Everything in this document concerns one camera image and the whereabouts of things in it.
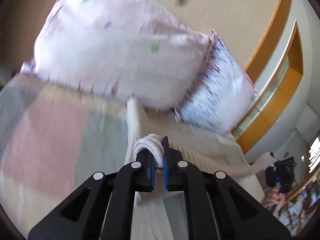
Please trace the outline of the person right hand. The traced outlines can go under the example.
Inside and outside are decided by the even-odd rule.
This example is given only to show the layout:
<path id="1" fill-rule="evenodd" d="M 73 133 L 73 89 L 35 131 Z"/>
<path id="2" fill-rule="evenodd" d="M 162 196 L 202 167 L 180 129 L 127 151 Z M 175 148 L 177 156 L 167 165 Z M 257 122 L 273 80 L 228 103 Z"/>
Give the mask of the person right hand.
<path id="1" fill-rule="evenodd" d="M 272 212 L 272 214 L 274 215 L 274 217 L 279 218 L 279 212 L 285 204 L 285 199 L 285 194 L 280 193 L 278 187 L 273 187 L 270 188 L 270 190 L 266 194 L 262 202 L 262 205 L 265 208 L 275 206 L 275 209 Z"/>

